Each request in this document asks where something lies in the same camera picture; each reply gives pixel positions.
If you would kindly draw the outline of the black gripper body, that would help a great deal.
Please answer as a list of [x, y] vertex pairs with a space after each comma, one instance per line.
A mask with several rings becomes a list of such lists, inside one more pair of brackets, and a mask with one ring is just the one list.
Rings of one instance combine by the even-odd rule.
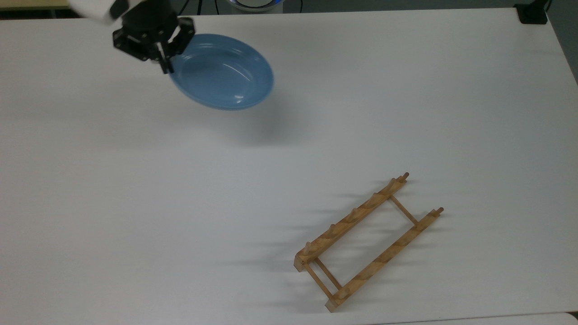
[[157, 42], [169, 43], [173, 58], [179, 56], [196, 34], [194, 21], [179, 17], [168, 0], [116, 0], [112, 19], [121, 20], [114, 47], [141, 61], [158, 62]]

